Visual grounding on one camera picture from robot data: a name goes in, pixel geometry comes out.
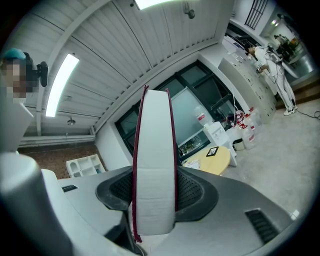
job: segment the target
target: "sticker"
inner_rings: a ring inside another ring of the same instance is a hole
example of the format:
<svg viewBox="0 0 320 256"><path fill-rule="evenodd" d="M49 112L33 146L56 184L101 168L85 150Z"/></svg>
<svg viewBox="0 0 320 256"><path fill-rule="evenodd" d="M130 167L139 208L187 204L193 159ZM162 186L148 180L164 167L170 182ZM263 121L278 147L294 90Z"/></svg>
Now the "sticker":
<svg viewBox="0 0 320 256"><path fill-rule="evenodd" d="M255 135L252 135L250 138L249 138L249 141L250 142L253 142L255 140Z"/></svg>

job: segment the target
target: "white wooden ceiling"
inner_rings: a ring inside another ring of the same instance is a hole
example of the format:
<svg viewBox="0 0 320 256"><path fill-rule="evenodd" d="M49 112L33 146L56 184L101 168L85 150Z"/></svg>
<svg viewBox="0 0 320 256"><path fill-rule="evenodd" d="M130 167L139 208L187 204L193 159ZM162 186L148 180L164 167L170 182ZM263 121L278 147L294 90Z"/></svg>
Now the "white wooden ceiling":
<svg viewBox="0 0 320 256"><path fill-rule="evenodd" d="M46 0L21 21L6 48L28 52L35 65L53 60L43 98L40 93L33 93L25 103L34 115L25 136L87 135L91 126L99 129L154 75L217 43L227 27L219 23L225 15L223 10L230 5L231 13L233 0L189 1L195 10L194 19L184 14L183 1L144 10L131 3L132 0ZM97 4L101 7L76 24ZM74 27L53 58L61 38ZM54 77L68 53L74 53L80 61L65 86L56 117L45 117ZM67 125L70 117L76 121L73 126Z"/></svg>

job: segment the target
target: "white cabinet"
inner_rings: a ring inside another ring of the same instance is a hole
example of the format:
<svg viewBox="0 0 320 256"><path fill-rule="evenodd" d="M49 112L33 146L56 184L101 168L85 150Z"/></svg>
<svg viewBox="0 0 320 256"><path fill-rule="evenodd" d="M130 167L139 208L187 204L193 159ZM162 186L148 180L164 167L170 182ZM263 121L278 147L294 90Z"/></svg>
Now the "white cabinet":
<svg viewBox="0 0 320 256"><path fill-rule="evenodd" d="M223 58L219 69L233 83L249 107L258 109L264 123L269 123L276 111L276 98L265 81L252 72L247 64L231 61L231 56Z"/></svg>
<svg viewBox="0 0 320 256"><path fill-rule="evenodd" d="M65 165L71 178L89 176L106 171L97 154L66 161Z"/></svg>

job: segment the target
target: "yellow round table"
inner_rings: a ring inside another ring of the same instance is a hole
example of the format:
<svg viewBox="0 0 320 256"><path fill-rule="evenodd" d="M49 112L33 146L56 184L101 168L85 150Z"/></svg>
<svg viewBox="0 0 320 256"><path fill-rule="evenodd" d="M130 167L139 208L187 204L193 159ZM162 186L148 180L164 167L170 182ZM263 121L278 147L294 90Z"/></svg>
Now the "yellow round table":
<svg viewBox="0 0 320 256"><path fill-rule="evenodd" d="M199 160L201 171L220 175L225 169L227 169L230 163L230 152L225 146L219 146L215 155L207 157L209 149L211 148L213 147L206 147L189 157L183 166L187 167L189 162Z"/></svg>

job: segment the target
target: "cap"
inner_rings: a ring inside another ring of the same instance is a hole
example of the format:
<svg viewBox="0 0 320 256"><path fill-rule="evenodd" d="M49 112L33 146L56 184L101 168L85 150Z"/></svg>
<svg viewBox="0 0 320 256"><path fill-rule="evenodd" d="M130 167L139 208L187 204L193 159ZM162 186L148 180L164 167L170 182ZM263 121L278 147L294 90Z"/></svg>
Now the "cap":
<svg viewBox="0 0 320 256"><path fill-rule="evenodd" d="M4 56L4 59L21 59L24 60L26 58L26 55L24 52L20 49L11 48L10 50L6 51Z"/></svg>

